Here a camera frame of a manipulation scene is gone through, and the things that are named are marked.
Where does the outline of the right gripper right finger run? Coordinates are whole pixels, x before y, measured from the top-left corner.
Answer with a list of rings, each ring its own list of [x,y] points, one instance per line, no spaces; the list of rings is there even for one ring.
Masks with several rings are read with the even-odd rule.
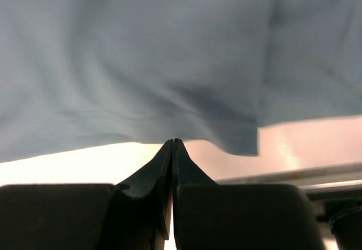
[[[173,226],[177,249],[197,249],[202,223],[202,190],[218,187],[190,158],[181,139],[174,140],[172,161]]]

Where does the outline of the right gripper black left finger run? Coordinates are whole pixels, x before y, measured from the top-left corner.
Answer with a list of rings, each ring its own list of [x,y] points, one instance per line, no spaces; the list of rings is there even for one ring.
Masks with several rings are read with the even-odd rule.
[[[163,249],[170,236],[173,141],[115,186],[98,249]]]

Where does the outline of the teal t-shirt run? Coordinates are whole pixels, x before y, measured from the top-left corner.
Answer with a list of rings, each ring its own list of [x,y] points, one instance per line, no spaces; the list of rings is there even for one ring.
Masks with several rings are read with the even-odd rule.
[[[359,114],[361,0],[1,0],[2,162]]]

